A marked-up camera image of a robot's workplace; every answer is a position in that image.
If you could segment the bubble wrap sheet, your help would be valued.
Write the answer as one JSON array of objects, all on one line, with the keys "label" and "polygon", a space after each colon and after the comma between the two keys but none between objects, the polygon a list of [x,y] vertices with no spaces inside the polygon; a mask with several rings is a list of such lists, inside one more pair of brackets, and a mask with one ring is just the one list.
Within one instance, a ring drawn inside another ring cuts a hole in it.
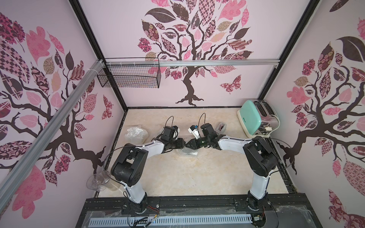
[{"label": "bubble wrap sheet", "polygon": [[197,156],[198,155],[198,150],[193,150],[193,149],[184,147],[182,149],[177,149],[177,153],[180,156]]},{"label": "bubble wrap sheet", "polygon": [[148,139],[148,132],[140,126],[132,126],[127,129],[125,140],[134,145],[142,145]]}]

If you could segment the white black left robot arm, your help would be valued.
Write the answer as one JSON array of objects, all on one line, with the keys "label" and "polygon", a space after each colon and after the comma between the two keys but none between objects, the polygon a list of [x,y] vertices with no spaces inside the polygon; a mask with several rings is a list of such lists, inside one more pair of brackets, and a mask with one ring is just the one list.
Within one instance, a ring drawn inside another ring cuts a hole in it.
[{"label": "white black left robot arm", "polygon": [[122,147],[110,172],[115,180],[123,185],[130,201],[141,204],[146,198],[146,192],[139,180],[147,159],[184,148],[185,141],[178,137],[179,132],[180,129],[176,125],[166,126],[162,133],[149,143],[143,145],[127,143]]}]

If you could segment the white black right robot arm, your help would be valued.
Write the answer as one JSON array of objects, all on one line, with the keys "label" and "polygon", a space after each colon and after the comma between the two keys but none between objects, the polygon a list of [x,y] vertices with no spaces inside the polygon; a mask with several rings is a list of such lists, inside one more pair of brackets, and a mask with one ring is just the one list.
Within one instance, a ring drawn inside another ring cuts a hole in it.
[{"label": "white black right robot arm", "polygon": [[253,139],[241,139],[218,134],[210,123],[201,126],[203,136],[200,136],[198,126],[192,125],[188,132],[194,139],[186,143],[186,147],[198,150],[211,147],[217,150],[229,150],[244,154],[252,169],[253,182],[249,194],[261,200],[267,193],[270,175],[277,166],[279,159],[266,138],[257,136]]}]

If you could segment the grey tape dispenser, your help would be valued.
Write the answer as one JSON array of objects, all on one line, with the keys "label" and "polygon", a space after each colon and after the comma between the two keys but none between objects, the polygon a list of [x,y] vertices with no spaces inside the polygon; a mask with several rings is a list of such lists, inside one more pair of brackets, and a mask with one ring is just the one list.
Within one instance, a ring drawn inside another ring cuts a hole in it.
[{"label": "grey tape dispenser", "polygon": [[223,135],[226,131],[227,128],[227,124],[225,123],[219,123],[218,126],[216,127],[215,131],[220,134]]}]

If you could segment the mint green toaster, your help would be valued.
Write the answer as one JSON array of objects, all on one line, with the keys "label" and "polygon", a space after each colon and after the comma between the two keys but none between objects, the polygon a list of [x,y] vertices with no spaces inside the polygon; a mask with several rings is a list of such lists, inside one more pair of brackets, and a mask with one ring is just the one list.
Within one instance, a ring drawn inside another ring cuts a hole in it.
[{"label": "mint green toaster", "polygon": [[269,138],[280,127],[279,116],[265,100],[247,100],[237,111],[237,117],[248,138]]}]

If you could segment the clear plastic cup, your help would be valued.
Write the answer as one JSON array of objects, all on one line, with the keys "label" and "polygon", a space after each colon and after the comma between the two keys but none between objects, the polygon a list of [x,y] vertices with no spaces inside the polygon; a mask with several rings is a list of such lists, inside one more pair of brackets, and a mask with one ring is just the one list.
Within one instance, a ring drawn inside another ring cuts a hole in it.
[{"label": "clear plastic cup", "polygon": [[105,190],[110,190],[112,192],[117,191],[121,184],[112,180],[111,173],[109,171],[102,171],[100,173],[94,174],[86,182],[86,187],[89,190],[94,190],[96,192],[101,192]]}]

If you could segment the aluminium frame bar back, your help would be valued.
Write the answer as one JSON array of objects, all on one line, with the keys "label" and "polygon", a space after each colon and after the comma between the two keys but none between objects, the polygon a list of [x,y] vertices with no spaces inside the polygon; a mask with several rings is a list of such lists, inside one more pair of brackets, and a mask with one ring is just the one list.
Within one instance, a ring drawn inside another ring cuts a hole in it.
[{"label": "aluminium frame bar back", "polygon": [[197,66],[260,66],[280,63],[279,59],[241,59],[241,60],[177,60],[160,61],[161,67],[197,67]]}]

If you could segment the aluminium frame bar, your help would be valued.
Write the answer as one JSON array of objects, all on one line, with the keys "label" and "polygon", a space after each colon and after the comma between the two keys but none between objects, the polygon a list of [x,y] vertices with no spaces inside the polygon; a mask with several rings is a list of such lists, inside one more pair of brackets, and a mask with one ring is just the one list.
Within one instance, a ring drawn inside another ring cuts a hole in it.
[{"label": "aluminium frame bar", "polygon": [[260,66],[280,63],[279,59],[241,59],[241,60],[177,60],[160,61],[161,67],[197,67],[197,66]]},{"label": "aluminium frame bar", "polygon": [[102,60],[97,60],[86,72],[80,83],[72,91],[71,95],[62,104],[61,108],[55,113],[48,125],[41,131],[40,135],[34,140],[28,151],[20,158],[15,167],[6,176],[1,183],[1,211],[12,199],[16,190],[24,181],[38,158],[45,151],[47,145],[53,139],[54,135],[60,129],[67,116],[73,110],[77,101],[82,97],[92,80],[97,76],[98,72],[104,68]]}]

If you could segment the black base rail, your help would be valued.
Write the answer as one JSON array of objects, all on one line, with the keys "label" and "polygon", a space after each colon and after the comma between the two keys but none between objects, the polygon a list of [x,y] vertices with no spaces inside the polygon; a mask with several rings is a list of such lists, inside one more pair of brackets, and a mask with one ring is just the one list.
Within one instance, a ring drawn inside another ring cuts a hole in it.
[{"label": "black base rail", "polygon": [[136,205],[124,197],[85,201],[76,226],[87,228],[91,218],[250,214],[251,224],[190,225],[150,228],[319,228],[313,207],[303,193],[147,197]]}]

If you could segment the aluminium frame bar left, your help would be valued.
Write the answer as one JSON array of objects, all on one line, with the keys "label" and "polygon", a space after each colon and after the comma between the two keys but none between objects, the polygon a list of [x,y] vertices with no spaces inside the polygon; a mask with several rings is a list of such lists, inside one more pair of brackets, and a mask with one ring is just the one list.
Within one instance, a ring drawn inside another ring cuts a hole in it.
[{"label": "aluminium frame bar left", "polygon": [[102,60],[97,60],[86,72],[80,83],[72,91],[71,95],[62,104],[61,108],[55,113],[48,125],[41,131],[40,135],[34,140],[28,151],[20,158],[15,167],[6,176],[1,183],[1,211],[12,199],[16,190],[24,181],[38,158],[45,151],[47,145],[53,139],[54,135],[60,129],[67,116],[73,110],[77,101],[82,97],[92,80],[97,76],[98,72],[104,68]]}]

